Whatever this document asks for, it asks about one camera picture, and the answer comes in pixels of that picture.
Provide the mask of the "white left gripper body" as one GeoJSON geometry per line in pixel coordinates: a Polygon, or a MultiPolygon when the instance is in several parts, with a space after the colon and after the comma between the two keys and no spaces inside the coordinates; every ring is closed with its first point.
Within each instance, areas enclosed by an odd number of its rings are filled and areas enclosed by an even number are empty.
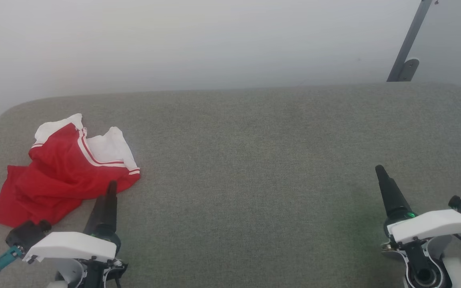
{"type": "Polygon", "coordinates": [[[31,264],[50,259],[59,278],[48,288],[105,288],[108,280],[120,279],[128,268],[117,256],[113,242],[79,232],[53,232],[31,246],[23,261],[31,264]]]}

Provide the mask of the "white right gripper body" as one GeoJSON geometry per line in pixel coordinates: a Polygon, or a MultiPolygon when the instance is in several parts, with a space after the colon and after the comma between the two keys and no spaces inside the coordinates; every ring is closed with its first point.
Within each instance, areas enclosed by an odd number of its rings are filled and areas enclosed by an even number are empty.
{"type": "Polygon", "coordinates": [[[405,288],[461,288],[461,260],[446,257],[445,249],[457,236],[461,241],[461,213],[430,211],[386,226],[386,257],[402,262],[405,288]]]}

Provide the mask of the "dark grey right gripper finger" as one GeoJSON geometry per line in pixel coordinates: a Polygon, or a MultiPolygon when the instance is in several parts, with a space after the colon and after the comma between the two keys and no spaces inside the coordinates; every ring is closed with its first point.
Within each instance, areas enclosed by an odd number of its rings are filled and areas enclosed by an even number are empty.
{"type": "Polygon", "coordinates": [[[391,215],[390,218],[414,218],[416,217],[415,212],[413,212],[412,209],[410,208],[410,205],[406,201],[404,195],[402,194],[401,190],[397,186],[396,182],[395,182],[395,188],[397,192],[398,208],[395,210],[395,212],[391,215]]]}
{"type": "Polygon", "coordinates": [[[395,181],[388,175],[386,169],[382,165],[375,166],[375,173],[377,175],[384,209],[387,217],[390,218],[398,208],[395,181]]]}

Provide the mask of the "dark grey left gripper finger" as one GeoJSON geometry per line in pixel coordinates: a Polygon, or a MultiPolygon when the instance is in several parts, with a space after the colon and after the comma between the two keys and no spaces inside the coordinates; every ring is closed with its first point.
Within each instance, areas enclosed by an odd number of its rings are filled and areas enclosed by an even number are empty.
{"type": "Polygon", "coordinates": [[[109,233],[116,232],[117,224],[117,182],[110,182],[106,192],[106,224],[109,233]]]}
{"type": "Polygon", "coordinates": [[[113,233],[109,233],[106,224],[106,193],[97,197],[91,215],[84,228],[84,234],[92,236],[113,235],[113,233]]]}

